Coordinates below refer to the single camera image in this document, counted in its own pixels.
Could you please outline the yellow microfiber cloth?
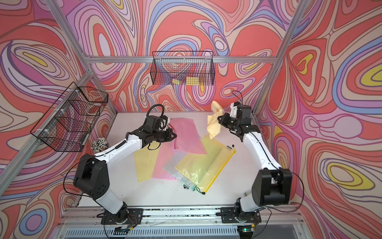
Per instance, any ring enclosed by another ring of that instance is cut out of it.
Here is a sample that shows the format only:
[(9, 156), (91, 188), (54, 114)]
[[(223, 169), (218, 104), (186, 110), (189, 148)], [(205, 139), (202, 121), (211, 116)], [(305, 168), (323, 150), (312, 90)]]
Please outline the yellow microfiber cloth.
[(211, 104), (211, 110), (213, 115), (208, 116), (208, 126), (207, 132), (209, 134), (209, 138), (215, 138), (221, 131), (221, 125), (218, 122), (218, 117), (223, 116), (225, 111), (223, 107), (216, 101), (213, 101)]

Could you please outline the pink mesh document bag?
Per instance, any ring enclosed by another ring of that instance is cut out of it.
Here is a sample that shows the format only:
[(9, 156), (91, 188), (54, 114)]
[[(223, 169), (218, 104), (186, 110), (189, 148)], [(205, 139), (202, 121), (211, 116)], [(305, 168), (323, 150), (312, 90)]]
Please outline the pink mesh document bag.
[(173, 118), (170, 120), (170, 127), (177, 135), (175, 138), (176, 150), (193, 154), (206, 154), (205, 147), (192, 119)]

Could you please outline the yellow mesh document bag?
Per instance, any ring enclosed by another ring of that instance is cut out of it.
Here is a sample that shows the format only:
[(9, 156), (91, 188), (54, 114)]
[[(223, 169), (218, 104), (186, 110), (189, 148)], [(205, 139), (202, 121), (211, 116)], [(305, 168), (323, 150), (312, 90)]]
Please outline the yellow mesh document bag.
[(205, 194), (236, 153), (236, 149), (214, 138), (210, 139), (208, 135), (201, 141), (206, 154), (187, 153), (180, 165), (182, 173), (196, 184), (196, 191)]

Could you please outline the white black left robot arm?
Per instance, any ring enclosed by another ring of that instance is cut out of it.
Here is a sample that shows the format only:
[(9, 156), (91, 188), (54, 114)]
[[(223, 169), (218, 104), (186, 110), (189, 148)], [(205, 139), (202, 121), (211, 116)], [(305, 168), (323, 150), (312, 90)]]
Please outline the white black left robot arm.
[(169, 118), (165, 115), (145, 117), (138, 129), (128, 132), (125, 139), (95, 155), (85, 155), (80, 160), (73, 185), (91, 197), (113, 216), (127, 217), (128, 210), (110, 189), (109, 171), (120, 161), (153, 142), (167, 143), (177, 135), (168, 128)]

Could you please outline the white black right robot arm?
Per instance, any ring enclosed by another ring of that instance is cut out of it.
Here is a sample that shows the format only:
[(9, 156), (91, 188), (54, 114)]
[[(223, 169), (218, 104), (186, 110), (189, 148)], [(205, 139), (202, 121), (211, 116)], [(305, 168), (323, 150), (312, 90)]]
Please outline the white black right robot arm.
[(238, 201), (242, 212), (255, 212), (266, 206), (286, 205), (290, 200), (293, 175), (273, 158), (260, 129), (252, 124), (251, 107), (240, 102), (230, 105), (231, 112), (218, 117), (218, 122), (239, 137), (249, 150), (258, 172), (251, 193)]

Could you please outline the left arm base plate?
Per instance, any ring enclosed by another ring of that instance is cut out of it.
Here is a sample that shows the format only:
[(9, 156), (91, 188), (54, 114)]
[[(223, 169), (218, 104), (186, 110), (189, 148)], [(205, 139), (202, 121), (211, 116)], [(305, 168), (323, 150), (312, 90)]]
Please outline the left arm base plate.
[(104, 210), (101, 218), (102, 225), (139, 225), (142, 222), (143, 209), (122, 208), (118, 213), (112, 214)]

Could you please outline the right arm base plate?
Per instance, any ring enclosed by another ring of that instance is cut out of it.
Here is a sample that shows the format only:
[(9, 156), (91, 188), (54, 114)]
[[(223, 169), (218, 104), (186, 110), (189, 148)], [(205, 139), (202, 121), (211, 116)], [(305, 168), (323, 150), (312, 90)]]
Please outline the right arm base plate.
[(222, 207), (220, 211), (216, 213), (216, 216), (220, 217), (224, 224), (252, 223), (257, 225), (262, 222), (260, 213), (242, 212), (240, 209), (234, 207)]

